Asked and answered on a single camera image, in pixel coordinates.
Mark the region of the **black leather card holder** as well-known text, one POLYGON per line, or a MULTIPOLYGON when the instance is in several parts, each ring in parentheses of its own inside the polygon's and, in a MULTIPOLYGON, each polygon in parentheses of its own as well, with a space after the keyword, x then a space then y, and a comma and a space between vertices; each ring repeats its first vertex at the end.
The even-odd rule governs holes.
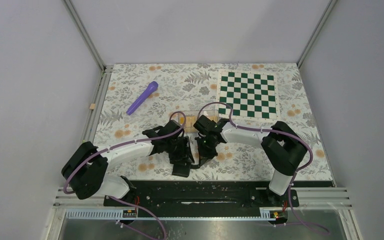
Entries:
POLYGON ((190 171, 193 169, 199 169, 201 165, 202 164, 200 162, 177 162, 173 164, 171 174, 177 177, 188 178, 190 175, 190 171))

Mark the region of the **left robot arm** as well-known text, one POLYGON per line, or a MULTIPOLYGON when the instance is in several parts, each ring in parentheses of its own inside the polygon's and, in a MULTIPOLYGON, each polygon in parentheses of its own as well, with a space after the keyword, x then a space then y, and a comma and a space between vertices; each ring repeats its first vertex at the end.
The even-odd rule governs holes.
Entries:
POLYGON ((188 154, 189 137, 176 120, 169 120, 164 126, 144 130, 138 139, 113 146, 95 146, 92 142, 82 143, 61 170, 66 180, 66 194, 75 194, 78 199, 112 196, 124 206, 135 200, 133 186, 124 176, 112 176, 107 171, 124 162, 167 153, 188 154))

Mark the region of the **clear box of cards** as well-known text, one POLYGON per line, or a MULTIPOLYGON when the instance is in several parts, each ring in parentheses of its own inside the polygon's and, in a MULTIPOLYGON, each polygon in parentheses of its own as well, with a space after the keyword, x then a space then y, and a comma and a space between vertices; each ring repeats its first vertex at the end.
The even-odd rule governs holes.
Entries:
POLYGON ((173 119, 176 120, 180 125, 184 125, 184 132, 186 135, 197 134, 198 131, 193 127, 195 122, 198 120, 198 116, 206 116, 209 120, 217 122, 219 120, 219 113, 217 110, 203 110, 199 113, 199 110, 184 110, 181 113, 176 113, 173 119))

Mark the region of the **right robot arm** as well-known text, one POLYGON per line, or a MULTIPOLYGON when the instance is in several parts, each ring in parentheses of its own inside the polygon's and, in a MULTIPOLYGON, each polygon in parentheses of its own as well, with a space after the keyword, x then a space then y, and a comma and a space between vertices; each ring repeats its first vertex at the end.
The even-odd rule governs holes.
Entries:
POLYGON ((283 121, 277 121, 271 128, 252 128, 233 124, 227 118, 215 122, 201 115, 193 127, 201 135, 195 140, 199 156, 204 159, 217 156, 219 144, 239 143, 263 149, 274 168, 266 193, 273 206, 287 199, 294 174, 309 151, 308 145, 283 121))

